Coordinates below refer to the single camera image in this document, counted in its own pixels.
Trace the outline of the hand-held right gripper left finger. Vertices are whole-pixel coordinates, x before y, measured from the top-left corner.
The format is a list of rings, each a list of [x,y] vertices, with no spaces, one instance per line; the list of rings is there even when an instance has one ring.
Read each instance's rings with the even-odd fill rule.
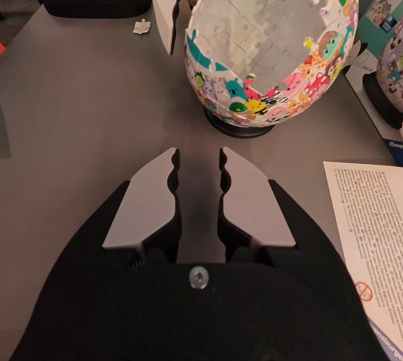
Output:
[[[153,247],[176,257],[181,237],[179,149],[172,147],[145,164],[131,179],[102,244],[134,249],[140,257]]]

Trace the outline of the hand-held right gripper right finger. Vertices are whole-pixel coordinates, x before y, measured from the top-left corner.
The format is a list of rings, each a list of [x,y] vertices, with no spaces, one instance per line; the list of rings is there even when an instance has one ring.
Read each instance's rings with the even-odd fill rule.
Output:
[[[267,176],[229,147],[220,149],[219,169],[218,235],[225,255],[232,256],[239,247],[252,252],[262,247],[295,247]]]

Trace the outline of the colourful puzzle ball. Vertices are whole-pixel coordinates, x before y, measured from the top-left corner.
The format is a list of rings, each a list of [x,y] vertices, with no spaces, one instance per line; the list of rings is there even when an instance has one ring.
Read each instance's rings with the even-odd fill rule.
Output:
[[[204,108],[275,126],[332,85],[353,46],[358,0],[198,0],[185,32],[188,79]]]

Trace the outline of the loose white puzzle piece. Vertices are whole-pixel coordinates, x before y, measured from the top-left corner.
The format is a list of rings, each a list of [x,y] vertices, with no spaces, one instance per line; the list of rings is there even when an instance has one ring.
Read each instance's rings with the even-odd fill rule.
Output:
[[[137,35],[147,34],[150,31],[150,27],[151,22],[147,21],[145,18],[142,18],[141,21],[135,22],[133,33]]]

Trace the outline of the black ball stand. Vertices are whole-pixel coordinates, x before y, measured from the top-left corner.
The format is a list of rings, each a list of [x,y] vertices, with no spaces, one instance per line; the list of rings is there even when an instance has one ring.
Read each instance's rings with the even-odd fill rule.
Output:
[[[222,134],[238,138],[238,139],[251,139],[256,137],[264,136],[269,133],[275,126],[267,126],[267,127],[243,127],[236,126],[234,124],[225,122],[220,117],[213,114],[213,112],[204,108],[204,114],[209,121],[209,123]]]

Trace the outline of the puzzle box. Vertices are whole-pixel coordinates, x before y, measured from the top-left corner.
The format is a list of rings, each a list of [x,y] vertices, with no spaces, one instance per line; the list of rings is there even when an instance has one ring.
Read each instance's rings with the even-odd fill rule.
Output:
[[[398,166],[403,165],[403,0],[359,0],[359,22],[343,70]]]

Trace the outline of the white instruction sheet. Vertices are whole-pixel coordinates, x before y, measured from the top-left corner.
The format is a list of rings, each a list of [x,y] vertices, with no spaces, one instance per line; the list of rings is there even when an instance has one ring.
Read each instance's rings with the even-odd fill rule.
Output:
[[[402,360],[403,169],[323,164],[356,292],[389,360]]]

